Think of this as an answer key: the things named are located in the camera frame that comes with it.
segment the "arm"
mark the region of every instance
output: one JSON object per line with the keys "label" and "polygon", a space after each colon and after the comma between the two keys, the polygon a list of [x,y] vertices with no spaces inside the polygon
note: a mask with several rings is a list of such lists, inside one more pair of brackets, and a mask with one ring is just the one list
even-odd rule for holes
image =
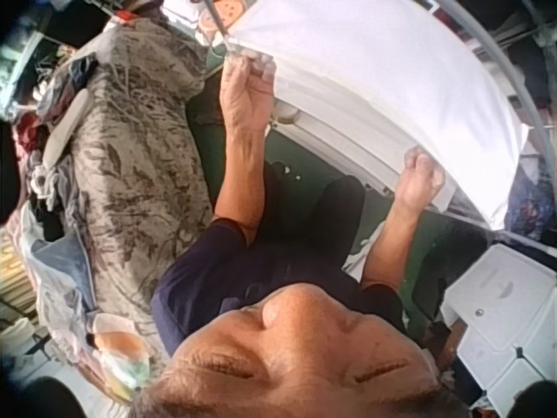
{"label": "arm", "polygon": [[255,73],[247,57],[225,61],[220,104],[226,127],[225,179],[215,218],[238,223],[251,244],[265,206],[265,128],[272,111],[274,64]]}
{"label": "arm", "polygon": [[385,227],[367,254],[361,286],[389,286],[400,290],[419,216],[445,183],[443,170],[418,148],[405,156],[395,199]]}

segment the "patterned blanket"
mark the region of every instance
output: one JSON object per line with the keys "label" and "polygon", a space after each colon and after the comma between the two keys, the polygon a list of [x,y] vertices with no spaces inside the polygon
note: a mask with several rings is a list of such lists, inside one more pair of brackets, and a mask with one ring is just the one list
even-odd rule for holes
{"label": "patterned blanket", "polygon": [[136,323],[153,374],[167,356],[150,299],[164,270],[209,224],[211,204],[185,104],[204,85],[206,50],[149,19],[109,30],[80,50],[99,66],[94,105],[71,142],[82,234],[97,302]]}

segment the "navy blue t-shirt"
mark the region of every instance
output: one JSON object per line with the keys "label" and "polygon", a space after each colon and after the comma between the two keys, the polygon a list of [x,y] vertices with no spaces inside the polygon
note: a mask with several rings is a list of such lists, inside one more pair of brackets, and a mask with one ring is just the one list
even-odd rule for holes
{"label": "navy blue t-shirt", "polygon": [[238,224],[218,219],[166,271],[151,301],[158,333],[170,355],[220,314],[259,302],[281,287],[310,283],[353,311],[375,314],[404,333],[402,304],[389,287],[362,290],[356,280],[307,246],[248,247]]}

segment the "closed eye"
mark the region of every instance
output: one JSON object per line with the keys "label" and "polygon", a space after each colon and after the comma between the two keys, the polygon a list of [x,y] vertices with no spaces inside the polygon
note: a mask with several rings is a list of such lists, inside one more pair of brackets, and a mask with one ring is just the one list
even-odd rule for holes
{"label": "closed eye", "polygon": [[356,381],[356,383],[365,383],[383,374],[387,374],[394,370],[398,370],[399,368],[403,368],[404,366],[406,366],[405,361],[395,361],[391,363],[382,364],[378,367],[374,367],[373,369],[368,370],[363,374],[359,374],[355,376],[354,380]]}
{"label": "closed eye", "polygon": [[239,379],[251,379],[255,376],[244,361],[228,355],[214,354],[207,357],[196,355],[192,357],[191,362],[205,370],[238,377]]}

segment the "hand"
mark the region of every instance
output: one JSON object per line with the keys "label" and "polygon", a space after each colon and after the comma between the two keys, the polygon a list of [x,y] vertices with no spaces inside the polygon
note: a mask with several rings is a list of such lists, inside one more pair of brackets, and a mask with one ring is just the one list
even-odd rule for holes
{"label": "hand", "polygon": [[229,55],[220,85],[220,105],[226,132],[265,131],[272,112],[275,64],[266,63],[256,71],[248,57]]}
{"label": "hand", "polygon": [[419,216],[445,184],[445,172],[419,147],[408,151],[404,162],[394,202],[409,215]]}

